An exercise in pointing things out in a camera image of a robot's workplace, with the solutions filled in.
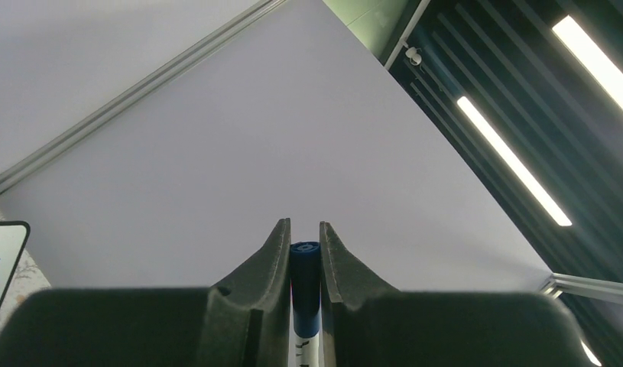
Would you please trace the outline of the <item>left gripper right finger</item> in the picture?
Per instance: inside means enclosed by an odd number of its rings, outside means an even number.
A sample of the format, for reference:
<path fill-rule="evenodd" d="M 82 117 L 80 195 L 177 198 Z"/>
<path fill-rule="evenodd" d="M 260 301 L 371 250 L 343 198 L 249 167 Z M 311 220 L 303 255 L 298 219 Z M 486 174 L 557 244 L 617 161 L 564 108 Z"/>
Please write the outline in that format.
<path fill-rule="evenodd" d="M 400 291 L 320 223 L 327 366 L 588 366 L 571 312 L 524 292 Z"/>

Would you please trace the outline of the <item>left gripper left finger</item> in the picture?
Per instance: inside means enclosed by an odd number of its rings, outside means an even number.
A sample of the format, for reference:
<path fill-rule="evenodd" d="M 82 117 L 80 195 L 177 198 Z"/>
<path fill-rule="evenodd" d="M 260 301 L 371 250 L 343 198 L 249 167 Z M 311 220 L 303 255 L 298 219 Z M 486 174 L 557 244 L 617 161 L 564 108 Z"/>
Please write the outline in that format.
<path fill-rule="evenodd" d="M 49 289 L 0 332 L 0 366 L 285 366 L 289 219 L 211 287 Z"/>

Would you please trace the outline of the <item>white whiteboard marker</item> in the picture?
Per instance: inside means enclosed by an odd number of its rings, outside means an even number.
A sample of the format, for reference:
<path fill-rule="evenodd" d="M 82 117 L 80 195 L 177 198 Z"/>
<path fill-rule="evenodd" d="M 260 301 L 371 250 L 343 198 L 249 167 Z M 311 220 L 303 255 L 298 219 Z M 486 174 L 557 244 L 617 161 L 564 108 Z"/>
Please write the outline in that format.
<path fill-rule="evenodd" d="M 320 334 L 310 337 L 295 335 L 294 362 L 296 367 L 320 366 Z"/>

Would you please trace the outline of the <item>blue marker cap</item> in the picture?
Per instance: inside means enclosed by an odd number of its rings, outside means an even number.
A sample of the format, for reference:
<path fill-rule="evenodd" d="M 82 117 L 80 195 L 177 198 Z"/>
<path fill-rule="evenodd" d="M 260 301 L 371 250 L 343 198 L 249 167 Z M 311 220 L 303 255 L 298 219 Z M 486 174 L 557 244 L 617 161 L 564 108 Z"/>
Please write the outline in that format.
<path fill-rule="evenodd" d="M 320 331 L 320 243 L 293 244 L 289 268 L 294 332 L 300 338 L 310 339 Z"/>

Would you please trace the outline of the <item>black framed whiteboard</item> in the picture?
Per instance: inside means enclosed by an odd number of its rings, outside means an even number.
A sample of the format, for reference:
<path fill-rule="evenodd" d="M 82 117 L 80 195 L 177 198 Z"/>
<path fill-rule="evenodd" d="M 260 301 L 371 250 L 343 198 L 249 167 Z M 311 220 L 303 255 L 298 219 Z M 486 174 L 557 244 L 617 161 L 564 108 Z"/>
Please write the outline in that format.
<path fill-rule="evenodd" d="M 30 235 L 25 221 L 0 221 L 0 308 Z"/>

